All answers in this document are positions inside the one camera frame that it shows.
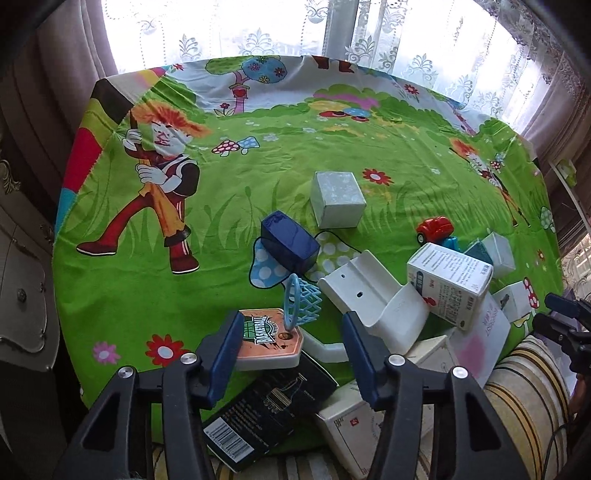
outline green blanket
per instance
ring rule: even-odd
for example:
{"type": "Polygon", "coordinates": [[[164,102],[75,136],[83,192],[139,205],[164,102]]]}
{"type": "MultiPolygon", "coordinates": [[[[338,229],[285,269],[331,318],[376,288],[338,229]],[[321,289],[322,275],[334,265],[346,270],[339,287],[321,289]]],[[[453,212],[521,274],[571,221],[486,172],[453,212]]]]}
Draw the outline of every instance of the green blanket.
{"type": "MultiPolygon", "coordinates": [[[[97,84],[56,226],[56,300],[87,405],[119,367],[167,365],[229,310],[282,305],[289,272],[256,242],[277,209],[318,235],[311,281],[368,249],[404,284],[416,226],[444,215],[461,248],[491,231],[509,239],[517,269],[492,291],[526,277],[539,299],[561,291],[542,175],[502,122],[322,57],[198,61],[137,79],[148,90],[133,103],[115,80],[97,84]],[[315,171],[355,175],[367,202],[357,228],[319,232],[315,171]]],[[[337,342],[340,317],[325,298],[306,329],[337,342]]],[[[513,324],[503,355],[531,318],[513,324]]],[[[448,327],[431,316],[422,337],[448,327]]],[[[326,368],[341,384],[353,378],[348,364],[326,368]]],[[[234,372],[218,407],[256,375],[234,372]]],[[[153,423],[159,439],[159,412],[153,423]]],[[[288,447],[320,442],[312,428],[302,424],[288,447]]]]}

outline red shoe print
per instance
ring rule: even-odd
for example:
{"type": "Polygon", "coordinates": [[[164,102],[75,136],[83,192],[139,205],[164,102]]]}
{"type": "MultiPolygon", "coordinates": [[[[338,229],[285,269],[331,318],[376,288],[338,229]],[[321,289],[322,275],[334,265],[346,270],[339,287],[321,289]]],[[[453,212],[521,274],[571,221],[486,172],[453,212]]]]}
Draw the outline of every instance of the red shoe print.
{"type": "Polygon", "coordinates": [[[100,242],[84,242],[76,247],[81,254],[90,255],[91,257],[104,257],[106,255],[115,255],[117,253],[117,245],[105,245],[100,242]]]}
{"type": "Polygon", "coordinates": [[[186,240],[169,247],[170,249],[170,270],[175,275],[191,273],[199,269],[199,262],[191,253],[186,240]]]}

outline mushroom print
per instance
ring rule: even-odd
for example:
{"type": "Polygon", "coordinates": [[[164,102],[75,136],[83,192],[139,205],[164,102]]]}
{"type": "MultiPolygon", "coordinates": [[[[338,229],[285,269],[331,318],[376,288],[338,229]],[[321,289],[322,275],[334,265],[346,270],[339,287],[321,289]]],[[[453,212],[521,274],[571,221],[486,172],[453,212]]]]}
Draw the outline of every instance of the mushroom print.
{"type": "Polygon", "coordinates": [[[249,148],[259,148],[260,147],[260,145],[256,141],[256,138],[254,138],[254,137],[246,137],[244,140],[240,140],[238,142],[238,145],[242,148],[242,150],[240,150],[240,153],[242,155],[246,155],[248,153],[249,148]]]}
{"type": "Polygon", "coordinates": [[[362,108],[346,108],[343,112],[350,115],[351,120],[355,120],[356,122],[367,122],[371,116],[371,112],[362,108]]]}
{"type": "Polygon", "coordinates": [[[367,122],[369,121],[371,112],[362,108],[350,107],[343,110],[327,110],[326,112],[320,112],[319,115],[328,118],[344,118],[349,116],[351,120],[355,120],[356,122],[367,122]]]}
{"type": "Polygon", "coordinates": [[[554,226],[554,219],[552,218],[552,212],[547,206],[543,206],[540,210],[540,222],[544,230],[548,228],[555,233],[556,227],[554,226]]]}
{"type": "Polygon", "coordinates": [[[230,152],[235,152],[237,150],[240,150],[241,148],[242,147],[237,142],[234,142],[232,140],[224,140],[217,147],[212,148],[212,153],[219,154],[220,157],[227,157],[230,154],[230,152]]]}
{"type": "Polygon", "coordinates": [[[525,287],[525,290],[527,291],[527,297],[528,297],[528,300],[530,301],[530,307],[533,309],[540,308],[540,301],[538,300],[538,296],[534,292],[534,287],[531,284],[530,279],[525,277],[523,279],[523,285],[525,287]]]}
{"type": "Polygon", "coordinates": [[[360,255],[356,248],[347,245],[332,232],[320,232],[315,238],[320,244],[320,251],[316,263],[306,272],[306,279],[311,282],[318,282],[360,255]]]}
{"type": "Polygon", "coordinates": [[[252,265],[248,277],[253,287],[271,288],[290,276],[291,272],[271,256],[263,247],[260,238],[255,240],[252,253],[252,265]]]}

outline white curtain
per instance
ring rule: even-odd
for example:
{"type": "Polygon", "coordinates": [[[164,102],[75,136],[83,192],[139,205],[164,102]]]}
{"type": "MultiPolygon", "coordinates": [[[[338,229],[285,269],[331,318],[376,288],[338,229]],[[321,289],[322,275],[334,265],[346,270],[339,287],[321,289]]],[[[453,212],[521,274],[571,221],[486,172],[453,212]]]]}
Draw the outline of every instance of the white curtain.
{"type": "Polygon", "coordinates": [[[526,129],[555,75],[582,88],[517,0],[102,0],[120,72],[213,57],[349,60],[526,129]]]}

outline cartoon boy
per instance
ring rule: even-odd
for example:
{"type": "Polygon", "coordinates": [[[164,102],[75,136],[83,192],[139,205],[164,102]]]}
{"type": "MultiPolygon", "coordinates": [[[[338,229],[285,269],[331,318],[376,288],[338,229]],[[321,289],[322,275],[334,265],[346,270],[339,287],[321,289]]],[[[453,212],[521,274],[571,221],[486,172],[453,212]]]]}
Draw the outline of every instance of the cartoon boy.
{"type": "Polygon", "coordinates": [[[176,108],[154,100],[134,106],[130,124],[132,128],[127,130],[122,143],[125,152],[139,160],[135,170],[144,188],[111,220],[98,240],[81,243],[76,249],[91,257],[115,255],[119,237],[130,218],[150,207],[158,217],[164,246],[169,248],[172,272],[196,271],[199,262],[187,243],[191,229],[184,223],[184,206],[185,199],[197,190],[199,167],[184,150],[193,138],[203,137],[210,131],[176,108]],[[137,122],[151,126],[154,150],[143,148],[137,122]]]}
{"type": "Polygon", "coordinates": [[[530,223],[527,221],[527,218],[525,218],[525,215],[523,215],[523,212],[519,208],[519,205],[517,205],[515,203],[515,200],[513,200],[513,198],[511,198],[511,195],[509,195],[509,191],[507,190],[505,185],[503,185],[501,179],[497,175],[495,175],[490,170],[490,168],[488,168],[488,166],[482,161],[482,159],[478,155],[477,150],[473,148],[471,145],[465,144],[459,138],[451,138],[450,142],[452,144],[452,150],[460,157],[462,157],[464,160],[466,160],[472,167],[472,170],[478,173],[478,175],[480,175],[483,179],[487,179],[491,185],[495,186],[498,189],[505,201],[505,204],[507,205],[507,210],[509,211],[509,215],[511,215],[511,221],[513,226],[517,226],[518,224],[517,220],[515,220],[515,217],[513,216],[513,212],[511,211],[510,206],[512,206],[517,211],[517,214],[521,218],[523,218],[523,220],[525,220],[527,226],[531,226],[530,223]]]}

